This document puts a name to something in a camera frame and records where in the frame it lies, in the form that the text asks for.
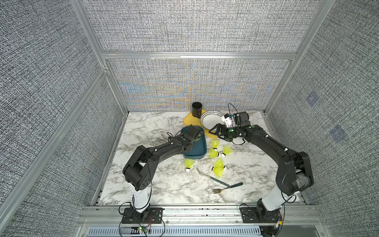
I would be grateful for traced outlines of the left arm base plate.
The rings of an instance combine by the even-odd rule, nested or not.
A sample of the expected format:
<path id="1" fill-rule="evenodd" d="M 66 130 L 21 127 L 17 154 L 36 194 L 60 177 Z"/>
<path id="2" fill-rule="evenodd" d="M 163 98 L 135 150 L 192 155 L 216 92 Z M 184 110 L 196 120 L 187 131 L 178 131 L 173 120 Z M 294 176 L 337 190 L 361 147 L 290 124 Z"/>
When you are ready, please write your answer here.
<path id="1" fill-rule="evenodd" d="M 125 208 L 122 215 L 122 224 L 160 224 L 162 223 L 163 208 L 149 207 L 142 213 L 129 207 Z"/>

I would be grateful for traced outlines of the teal plastic storage box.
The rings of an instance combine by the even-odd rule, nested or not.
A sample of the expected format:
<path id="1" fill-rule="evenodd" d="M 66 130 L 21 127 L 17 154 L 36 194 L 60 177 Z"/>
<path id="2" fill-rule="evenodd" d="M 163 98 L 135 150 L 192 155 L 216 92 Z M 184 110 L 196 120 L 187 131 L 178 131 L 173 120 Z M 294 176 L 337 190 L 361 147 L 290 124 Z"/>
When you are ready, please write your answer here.
<path id="1" fill-rule="evenodd" d="M 202 132 L 202 135 L 197 141 L 194 142 L 192 150 L 183 153 L 183 156 L 186 159 L 192 159 L 192 160 L 203 159 L 208 151 L 206 137 L 204 135 L 204 129 L 201 126 L 196 126 L 196 128 L 200 129 L 200 131 Z"/>

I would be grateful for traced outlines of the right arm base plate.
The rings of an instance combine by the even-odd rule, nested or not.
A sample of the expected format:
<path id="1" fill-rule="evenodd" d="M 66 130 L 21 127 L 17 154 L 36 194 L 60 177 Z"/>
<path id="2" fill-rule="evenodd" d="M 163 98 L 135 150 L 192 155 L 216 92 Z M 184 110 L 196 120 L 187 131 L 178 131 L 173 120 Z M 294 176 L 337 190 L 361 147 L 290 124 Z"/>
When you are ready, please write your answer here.
<path id="1" fill-rule="evenodd" d="M 274 211 L 269 216 L 259 217 L 255 207 L 242 206 L 239 208 L 243 223 L 277 223 L 282 220 L 279 210 Z"/>

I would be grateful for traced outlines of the yellow shuttlecock three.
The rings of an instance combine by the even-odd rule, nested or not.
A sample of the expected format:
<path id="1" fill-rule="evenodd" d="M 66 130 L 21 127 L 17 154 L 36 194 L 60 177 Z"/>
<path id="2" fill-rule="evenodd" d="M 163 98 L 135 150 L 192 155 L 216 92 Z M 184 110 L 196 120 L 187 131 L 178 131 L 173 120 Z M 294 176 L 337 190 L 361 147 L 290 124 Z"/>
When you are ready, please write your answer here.
<path id="1" fill-rule="evenodd" d="M 220 145 L 220 140 L 218 139 L 213 139 L 211 140 L 211 147 L 213 150 L 217 151 Z"/>

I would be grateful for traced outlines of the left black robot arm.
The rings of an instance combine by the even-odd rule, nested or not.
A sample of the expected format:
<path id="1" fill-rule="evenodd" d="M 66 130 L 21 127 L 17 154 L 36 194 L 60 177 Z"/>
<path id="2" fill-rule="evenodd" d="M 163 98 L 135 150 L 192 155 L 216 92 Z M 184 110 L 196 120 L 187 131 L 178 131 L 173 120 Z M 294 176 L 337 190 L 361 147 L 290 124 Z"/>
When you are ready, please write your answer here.
<path id="1" fill-rule="evenodd" d="M 149 148 L 138 146 L 122 170 L 125 180 L 136 191 L 144 190 L 151 184 L 161 162 L 191 151 L 203 134 L 200 128 L 189 125 L 164 144 Z"/>

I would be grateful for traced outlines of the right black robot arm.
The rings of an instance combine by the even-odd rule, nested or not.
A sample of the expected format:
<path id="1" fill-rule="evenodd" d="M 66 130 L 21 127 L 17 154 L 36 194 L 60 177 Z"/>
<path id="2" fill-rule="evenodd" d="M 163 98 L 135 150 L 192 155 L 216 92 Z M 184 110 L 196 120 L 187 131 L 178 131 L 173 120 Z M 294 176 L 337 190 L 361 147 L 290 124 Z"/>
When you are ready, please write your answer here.
<path id="1" fill-rule="evenodd" d="M 259 147 L 270 156 L 278 166 L 276 184 L 282 193 L 290 196 L 295 192 L 301 192 L 314 184 L 310 157 L 305 152 L 296 152 L 273 137 L 268 135 L 263 128 L 252 125 L 249 115 L 240 112 L 222 117 L 222 122 L 209 129 L 209 133 L 227 142 L 233 142 L 235 138 Z"/>

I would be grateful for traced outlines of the yellow shuttlecock four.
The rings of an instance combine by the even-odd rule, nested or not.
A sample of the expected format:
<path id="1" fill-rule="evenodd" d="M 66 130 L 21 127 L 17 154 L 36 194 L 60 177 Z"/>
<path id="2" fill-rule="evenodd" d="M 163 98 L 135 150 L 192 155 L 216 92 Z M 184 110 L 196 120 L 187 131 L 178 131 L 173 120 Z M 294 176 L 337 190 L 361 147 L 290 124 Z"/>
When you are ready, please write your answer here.
<path id="1" fill-rule="evenodd" d="M 185 162 L 186 172 L 190 172 L 190 170 L 192 169 L 192 167 L 194 165 L 194 160 L 193 159 L 184 159 L 184 162 Z"/>

